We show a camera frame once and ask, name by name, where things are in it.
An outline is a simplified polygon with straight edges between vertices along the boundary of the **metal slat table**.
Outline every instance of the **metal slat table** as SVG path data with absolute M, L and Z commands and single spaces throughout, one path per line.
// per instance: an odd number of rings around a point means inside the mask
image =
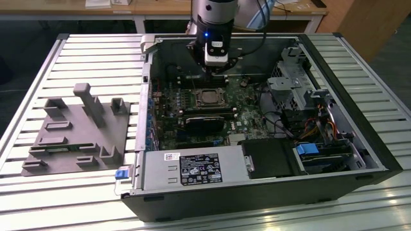
M 403 230 L 411 223 L 411 113 L 343 38 L 309 35 L 321 56 L 393 153 L 404 172 L 337 201 L 144 223 L 116 195 L 114 170 L 20 176 L 49 97 L 66 104 L 74 83 L 88 82 L 101 102 L 132 103 L 124 164 L 134 160 L 141 35 L 70 35 L 52 47 L 0 141 L 0 230 Z M 320 74 L 313 75 L 321 88 Z

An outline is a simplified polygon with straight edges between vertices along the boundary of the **blue latch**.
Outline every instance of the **blue latch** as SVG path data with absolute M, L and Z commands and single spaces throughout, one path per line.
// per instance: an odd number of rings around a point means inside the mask
M 317 154 L 319 149 L 316 148 L 316 145 L 313 143 L 302 143 L 298 146 L 296 146 L 296 151 L 298 155 L 305 154 Z
M 118 169 L 116 171 L 116 180 L 128 179 L 128 169 Z

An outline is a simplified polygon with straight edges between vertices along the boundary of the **white label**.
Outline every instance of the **white label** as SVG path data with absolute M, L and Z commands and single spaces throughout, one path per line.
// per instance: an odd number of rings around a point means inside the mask
M 180 153 L 164 153 L 164 160 L 178 160 Z
M 113 11 L 113 13 L 130 13 L 130 11 Z
M 212 47 L 222 47 L 222 42 L 220 42 L 220 41 L 212 41 L 212 42 L 210 42 L 210 46 L 212 46 Z

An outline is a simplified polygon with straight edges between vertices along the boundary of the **wooden table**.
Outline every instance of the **wooden table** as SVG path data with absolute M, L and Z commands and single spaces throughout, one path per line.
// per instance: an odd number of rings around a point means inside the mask
M 137 33 L 145 33 L 145 20 L 188 20 L 189 6 L 190 0 L 133 0 L 128 6 L 86 10 L 85 0 L 0 0 L 0 20 L 133 20 Z M 301 0 L 285 9 L 290 12 L 273 8 L 270 20 L 308 21 L 305 32 L 313 33 L 327 8 Z

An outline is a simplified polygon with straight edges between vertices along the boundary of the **table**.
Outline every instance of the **table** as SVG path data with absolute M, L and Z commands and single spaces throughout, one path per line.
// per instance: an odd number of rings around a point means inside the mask
M 133 20 L 137 33 L 145 33 L 145 20 L 189 20 L 189 6 L 190 0 L 133 0 L 128 6 L 86 10 L 85 0 L 0 0 L 0 20 Z M 273 8 L 270 20 L 308 21 L 305 33 L 315 33 L 327 8 L 301 0 L 285 9 L 286 15 Z
M 141 35 L 61 36 L 0 140 L 1 230 L 396 230 L 411 223 L 411 112 L 344 38 L 308 35 L 404 172 L 368 185 L 337 201 L 144 223 L 120 201 L 114 170 L 20 176 L 49 97 L 81 103 L 74 83 L 89 82 L 101 102 L 121 97 L 132 103 L 124 164 L 133 163 L 141 83 Z M 319 73 L 312 71 L 321 88 Z M 117 193 L 130 185 L 120 184 Z

